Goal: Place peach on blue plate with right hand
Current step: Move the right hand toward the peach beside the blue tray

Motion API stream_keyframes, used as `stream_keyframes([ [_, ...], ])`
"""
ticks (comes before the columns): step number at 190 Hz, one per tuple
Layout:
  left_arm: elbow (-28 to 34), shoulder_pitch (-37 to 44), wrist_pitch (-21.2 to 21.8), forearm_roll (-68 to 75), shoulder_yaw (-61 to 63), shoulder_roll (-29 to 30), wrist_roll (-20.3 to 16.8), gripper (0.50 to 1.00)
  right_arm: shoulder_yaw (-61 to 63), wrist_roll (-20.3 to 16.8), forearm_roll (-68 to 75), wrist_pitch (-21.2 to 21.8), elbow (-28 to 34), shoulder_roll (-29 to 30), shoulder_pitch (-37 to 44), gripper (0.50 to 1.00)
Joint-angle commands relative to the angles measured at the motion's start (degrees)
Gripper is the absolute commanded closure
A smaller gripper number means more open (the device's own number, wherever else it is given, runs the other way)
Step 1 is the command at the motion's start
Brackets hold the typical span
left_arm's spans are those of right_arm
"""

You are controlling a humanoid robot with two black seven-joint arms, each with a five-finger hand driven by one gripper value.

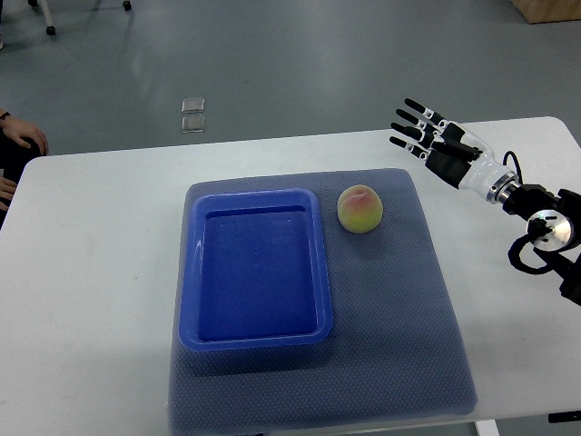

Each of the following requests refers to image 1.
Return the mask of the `person's lower hand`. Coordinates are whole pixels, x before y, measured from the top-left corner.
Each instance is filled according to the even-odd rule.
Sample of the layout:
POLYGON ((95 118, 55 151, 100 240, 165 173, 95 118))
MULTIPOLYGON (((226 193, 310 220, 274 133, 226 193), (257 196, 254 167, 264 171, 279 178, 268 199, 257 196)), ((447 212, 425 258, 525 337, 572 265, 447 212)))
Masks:
POLYGON ((14 199, 17 183, 9 179, 0 177, 0 208, 7 212, 14 199))

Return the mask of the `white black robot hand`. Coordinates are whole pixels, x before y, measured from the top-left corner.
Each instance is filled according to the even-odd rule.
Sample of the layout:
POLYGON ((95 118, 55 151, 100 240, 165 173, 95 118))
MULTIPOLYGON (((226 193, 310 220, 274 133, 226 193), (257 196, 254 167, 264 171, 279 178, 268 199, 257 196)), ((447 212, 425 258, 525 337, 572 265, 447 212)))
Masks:
POLYGON ((423 162, 443 182, 467 189, 489 203, 503 203, 520 185, 517 172, 497 161, 495 154, 465 126, 414 100, 404 101, 389 140, 423 162))

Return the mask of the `person's hand with wristband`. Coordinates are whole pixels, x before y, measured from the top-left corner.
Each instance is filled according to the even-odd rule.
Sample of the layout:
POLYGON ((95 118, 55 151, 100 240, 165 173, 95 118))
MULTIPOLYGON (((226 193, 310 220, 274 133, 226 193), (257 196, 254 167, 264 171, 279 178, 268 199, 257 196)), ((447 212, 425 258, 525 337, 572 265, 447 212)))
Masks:
POLYGON ((49 144, 43 131, 36 124, 15 117, 4 108, 1 109, 1 131, 23 148, 31 148, 31 142, 34 142, 40 155, 46 156, 49 153, 49 144))

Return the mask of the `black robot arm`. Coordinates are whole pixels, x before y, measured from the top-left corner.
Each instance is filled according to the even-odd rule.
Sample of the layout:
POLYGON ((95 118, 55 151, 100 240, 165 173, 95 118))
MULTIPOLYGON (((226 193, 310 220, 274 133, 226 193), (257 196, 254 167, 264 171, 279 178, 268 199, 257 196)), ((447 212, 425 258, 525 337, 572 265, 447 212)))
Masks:
POLYGON ((508 250, 510 264, 522 273, 554 272, 562 297, 580 303, 580 261, 564 252, 580 245, 580 195, 567 189, 552 194, 539 184, 510 183, 498 196, 502 209, 527 223, 526 233, 508 250))

